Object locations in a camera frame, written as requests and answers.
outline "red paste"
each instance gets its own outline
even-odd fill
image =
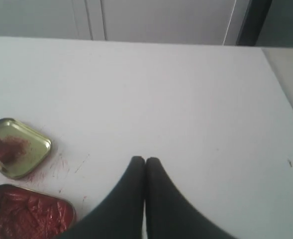
[[[52,239],[73,220],[67,202],[14,186],[0,188],[0,239]]]
[[[28,141],[7,136],[4,140],[0,139],[0,161],[2,163],[9,163],[25,154],[25,148]]]

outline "red pigment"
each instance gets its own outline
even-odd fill
[[[0,188],[0,239],[52,239],[73,220],[67,202],[14,186]]]
[[[26,153],[25,148],[29,142],[25,139],[7,136],[5,139],[0,139],[0,161],[2,163],[13,162],[15,159]]]

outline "metal tin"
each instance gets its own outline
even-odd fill
[[[55,196],[52,196],[52,195],[49,195],[49,194],[46,194],[46,193],[40,193],[40,192],[37,192],[37,191],[32,190],[32,189],[29,189],[29,188],[19,187],[19,186],[15,186],[15,185],[12,185],[12,184],[0,184],[0,190],[2,188],[4,188],[4,187],[20,188],[20,189],[23,189],[23,190],[26,190],[26,191],[30,191],[30,192],[39,194],[39,195],[44,195],[44,196],[48,196],[48,197],[51,197],[51,198],[54,198],[54,199],[58,199],[58,200],[64,201],[65,203],[69,204],[71,206],[72,210],[73,210],[73,218],[72,218],[72,221],[71,221],[71,223],[69,225],[69,228],[72,227],[77,222],[76,209],[72,205],[72,203],[70,203],[68,200],[65,200],[65,199],[59,198],[59,197],[55,197]]]
[[[14,119],[0,119],[0,138],[14,137],[26,142],[24,154],[19,156],[13,163],[5,165],[0,173],[11,179],[21,178],[30,173],[50,153],[51,140],[27,125]]]

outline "white table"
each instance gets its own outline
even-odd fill
[[[293,110],[261,49],[0,38],[3,117],[54,149],[0,184],[66,198],[80,218],[131,156],[156,156],[232,235],[293,239]]]

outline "tin container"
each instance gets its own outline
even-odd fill
[[[56,199],[56,200],[63,201],[64,203],[66,203],[67,205],[69,205],[72,208],[72,211],[73,211],[72,221],[69,224],[69,226],[67,227],[67,229],[69,229],[70,227],[72,227],[76,223],[76,220],[77,220],[76,210],[75,210],[74,206],[69,201],[67,201],[65,199],[62,199],[62,198],[54,197],[54,196],[49,195],[49,194],[40,193],[40,192],[31,190],[31,189],[28,189],[28,188],[14,186],[12,184],[1,184],[0,185],[0,191],[6,192],[6,190],[8,190],[8,189],[9,190],[10,189],[20,189],[20,190],[23,190],[23,191],[26,191],[26,192],[30,192],[32,195],[36,194],[36,195],[39,195],[39,196],[45,196],[45,197],[49,197],[49,198],[52,198],[52,199]]]
[[[21,178],[41,163],[51,150],[51,140],[27,125],[10,118],[0,119],[0,139],[18,140],[23,153],[13,162],[0,165],[0,173],[11,179]]]

